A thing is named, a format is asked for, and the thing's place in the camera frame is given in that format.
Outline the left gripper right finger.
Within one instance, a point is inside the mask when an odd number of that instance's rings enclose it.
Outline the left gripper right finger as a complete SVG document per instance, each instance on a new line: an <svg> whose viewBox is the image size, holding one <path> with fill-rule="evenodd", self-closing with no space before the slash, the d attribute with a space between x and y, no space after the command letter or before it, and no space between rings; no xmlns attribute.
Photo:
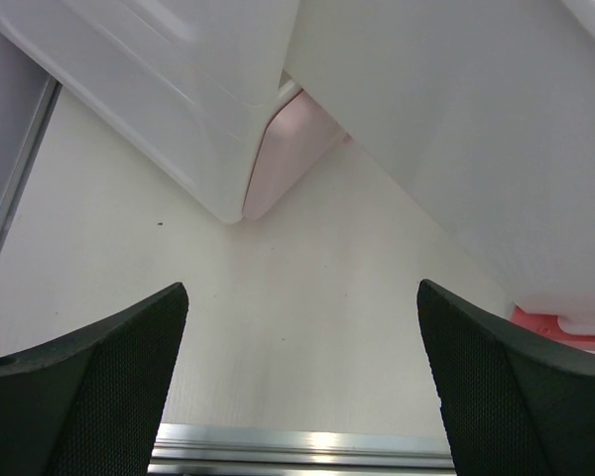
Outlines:
<svg viewBox="0 0 595 476"><path fill-rule="evenodd" d="M595 475L595 354L430 281L420 334L459 475Z"/></svg>

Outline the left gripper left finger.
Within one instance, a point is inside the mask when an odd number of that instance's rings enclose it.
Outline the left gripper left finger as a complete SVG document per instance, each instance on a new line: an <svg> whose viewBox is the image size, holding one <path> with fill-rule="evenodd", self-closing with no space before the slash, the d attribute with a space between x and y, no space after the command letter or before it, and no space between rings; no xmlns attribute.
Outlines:
<svg viewBox="0 0 595 476"><path fill-rule="evenodd" d="M0 357L0 475L145 475L188 312L181 283Z"/></svg>

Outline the dark pink drawer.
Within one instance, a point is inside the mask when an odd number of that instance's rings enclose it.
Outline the dark pink drawer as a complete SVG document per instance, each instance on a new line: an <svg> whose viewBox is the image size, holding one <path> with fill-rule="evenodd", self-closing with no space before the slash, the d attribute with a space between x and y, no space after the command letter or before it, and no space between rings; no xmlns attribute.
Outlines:
<svg viewBox="0 0 595 476"><path fill-rule="evenodd" d="M517 323L595 350L595 1L304 1L286 68Z"/></svg>

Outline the light pink drawer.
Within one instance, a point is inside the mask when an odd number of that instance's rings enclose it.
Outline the light pink drawer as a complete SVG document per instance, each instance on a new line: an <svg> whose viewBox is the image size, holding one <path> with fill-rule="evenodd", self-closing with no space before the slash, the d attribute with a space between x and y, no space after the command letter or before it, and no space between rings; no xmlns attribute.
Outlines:
<svg viewBox="0 0 595 476"><path fill-rule="evenodd" d="M307 92L301 91L269 123L252 171L243 217L265 215L346 131Z"/></svg>

